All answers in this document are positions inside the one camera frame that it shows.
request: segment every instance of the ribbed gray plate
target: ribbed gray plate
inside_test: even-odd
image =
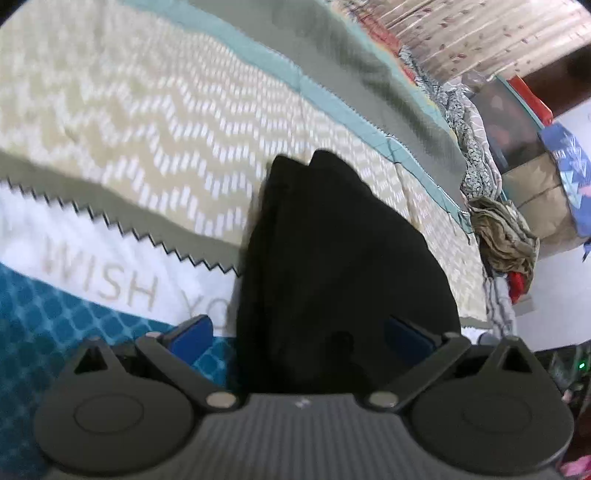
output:
[[[80,479],[57,470],[46,480]],[[468,480],[493,478],[433,458],[393,414],[352,395],[253,395],[242,409],[207,417],[170,460],[121,480]],[[546,469],[511,477],[558,480]]]

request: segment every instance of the black fabric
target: black fabric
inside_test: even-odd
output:
[[[309,166],[275,159],[244,267],[236,350],[248,391],[373,390],[404,369],[387,319],[460,331],[422,234],[327,151]]]

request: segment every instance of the beige blanket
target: beige blanket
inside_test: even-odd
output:
[[[350,163],[425,236],[460,316],[486,319],[467,236],[399,164],[225,45],[115,0],[29,0],[0,29],[0,148],[240,245],[268,162]]]

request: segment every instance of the curtain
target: curtain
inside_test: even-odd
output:
[[[575,0],[369,0],[423,68],[447,81],[468,70],[523,77],[591,43]]]

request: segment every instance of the blue patterned blanket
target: blue patterned blanket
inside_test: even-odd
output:
[[[99,335],[115,345],[171,328],[82,300],[0,264],[0,478],[36,479],[45,471],[33,439],[33,415],[81,340]],[[214,337],[193,367],[232,387],[232,341]]]

